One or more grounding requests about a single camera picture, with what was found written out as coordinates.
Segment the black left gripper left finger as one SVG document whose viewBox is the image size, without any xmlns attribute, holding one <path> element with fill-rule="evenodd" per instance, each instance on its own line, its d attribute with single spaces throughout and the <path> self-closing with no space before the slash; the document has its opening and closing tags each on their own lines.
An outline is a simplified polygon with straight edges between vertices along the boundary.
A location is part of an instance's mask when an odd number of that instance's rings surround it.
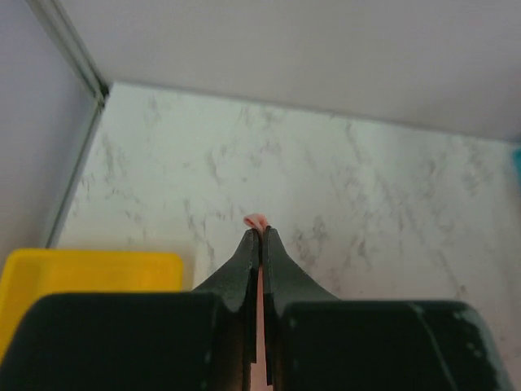
<svg viewBox="0 0 521 391">
<path fill-rule="evenodd" d="M 179 293 L 58 293 L 14 335 L 17 390 L 246 390 L 261 241 Z"/>
</svg>

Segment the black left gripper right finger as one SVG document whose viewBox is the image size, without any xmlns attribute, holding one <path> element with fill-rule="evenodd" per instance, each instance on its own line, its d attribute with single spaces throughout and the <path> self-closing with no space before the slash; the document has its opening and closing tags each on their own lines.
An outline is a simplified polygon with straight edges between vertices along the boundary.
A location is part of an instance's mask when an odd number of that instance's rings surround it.
<svg viewBox="0 0 521 391">
<path fill-rule="evenodd" d="M 461 301 L 342 300 L 262 238 L 267 381 L 276 390 L 511 390 L 486 323 Z"/>
</svg>

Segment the pink t shirt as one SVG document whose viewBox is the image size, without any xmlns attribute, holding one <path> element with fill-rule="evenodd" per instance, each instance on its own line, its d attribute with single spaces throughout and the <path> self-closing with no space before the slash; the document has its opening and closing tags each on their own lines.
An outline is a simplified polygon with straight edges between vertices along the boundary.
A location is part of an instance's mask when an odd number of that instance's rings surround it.
<svg viewBox="0 0 521 391">
<path fill-rule="evenodd" d="M 244 218 L 244 223 L 255 229 L 260 237 L 263 236 L 269 225 L 267 218 L 260 213 L 253 213 Z M 265 353 L 265 320 L 264 320 L 264 294 L 263 294 L 263 270 L 259 264 L 256 292 L 256 362 L 251 369 L 251 390 L 272 390 L 268 384 L 267 362 Z"/>
</svg>

